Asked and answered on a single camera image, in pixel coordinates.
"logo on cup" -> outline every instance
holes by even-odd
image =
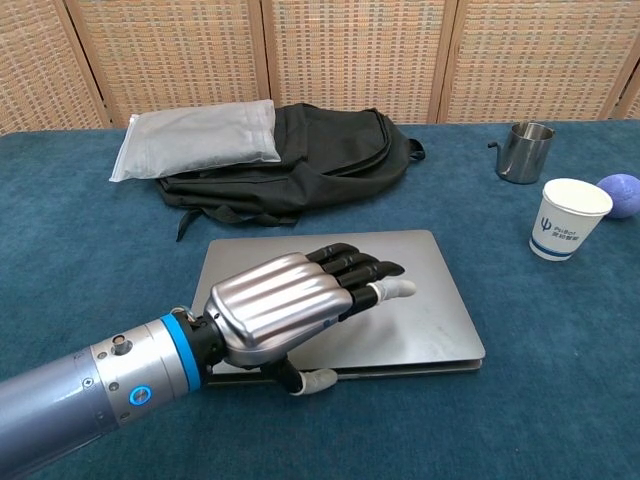
[[[540,220],[540,226],[542,227],[542,231],[546,232],[547,230],[551,229],[553,225],[548,218],[542,217],[542,220]]]

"white fingertip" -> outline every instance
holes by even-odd
[[[321,392],[338,382],[338,374],[329,368],[323,368],[313,372],[300,372],[300,377],[302,379],[302,390],[291,394],[296,397]]]
[[[378,303],[398,297],[410,297],[418,291],[416,284],[410,280],[387,278],[369,284],[378,295]]]

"white plastic bag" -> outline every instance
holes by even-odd
[[[132,115],[111,182],[239,163],[280,162],[272,100]]]

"laptop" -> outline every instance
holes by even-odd
[[[274,257],[310,253],[332,243],[402,265],[399,278],[417,293],[386,301],[323,331],[289,353],[300,370],[332,368],[340,379],[477,370],[484,346],[447,268],[434,235],[405,230],[331,235],[220,239],[210,243],[193,299],[202,315],[213,284]],[[259,370],[226,363],[214,367],[209,383],[264,381]]]

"purple ball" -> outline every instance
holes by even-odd
[[[636,177],[617,173],[604,177],[597,185],[613,200],[607,217],[626,218],[640,212],[640,180]]]

